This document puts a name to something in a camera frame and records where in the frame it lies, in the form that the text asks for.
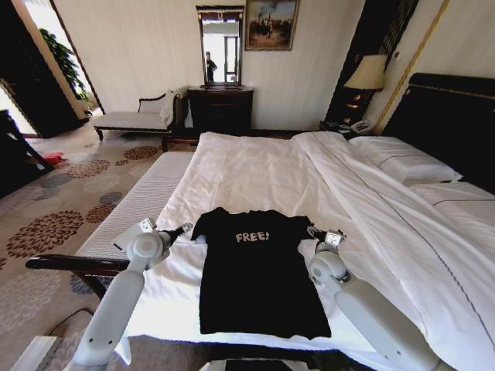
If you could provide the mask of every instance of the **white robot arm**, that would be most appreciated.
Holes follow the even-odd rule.
[[[155,228],[154,221],[146,219],[115,240],[128,255],[128,268],[111,282],[64,371],[103,371],[117,345],[128,358],[126,361],[131,361],[130,345],[122,336],[145,284],[143,271],[164,259],[164,253],[192,224],[165,232]]]
[[[366,281],[347,271],[337,254],[345,236],[329,231],[316,248],[309,273],[330,289],[342,313],[384,358],[407,371],[453,370],[430,349],[419,329]]]

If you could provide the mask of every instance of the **painting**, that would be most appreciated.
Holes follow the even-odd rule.
[[[299,0],[247,0],[246,50],[292,50]]]

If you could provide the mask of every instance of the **power cord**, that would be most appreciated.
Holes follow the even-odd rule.
[[[86,313],[90,314],[90,315],[94,315],[93,311],[91,311],[90,309],[88,308],[81,308],[81,309],[77,309],[74,313],[72,313],[71,315],[68,315],[67,317],[65,317],[62,321],[60,321],[54,328],[51,329],[51,331],[49,332],[48,336],[51,336],[53,335],[53,333],[55,332],[55,330],[57,330],[65,321],[68,321],[69,319],[71,319],[73,316],[75,316],[77,313],[79,313],[80,311],[85,311]]]

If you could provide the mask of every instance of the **white pillow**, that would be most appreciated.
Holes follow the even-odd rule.
[[[173,101],[175,100],[175,97],[176,95],[172,90],[167,91],[165,100],[160,109],[160,118],[166,127],[168,127],[173,120]]]
[[[159,114],[167,94],[157,100],[141,100],[139,104],[140,114]]]
[[[456,232],[495,259],[495,196],[467,182],[410,187],[449,219]]]
[[[400,183],[435,183],[463,176],[423,151],[391,137],[356,137],[349,143]]]

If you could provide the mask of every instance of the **white duvet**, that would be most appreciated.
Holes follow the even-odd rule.
[[[495,369],[493,261],[481,259],[431,206],[338,134],[301,134],[290,141],[203,134],[183,180],[160,214],[159,228],[195,223],[218,206],[231,213],[275,209],[287,216],[307,215],[318,228],[343,230],[348,238],[340,255],[348,268],[400,308],[444,361],[458,369]],[[306,260],[313,247],[314,243],[299,246]],[[128,335],[337,348],[369,366],[387,368],[386,362],[373,362],[373,349],[321,288],[331,339],[200,334],[206,248],[181,237],[170,257],[146,273]]]

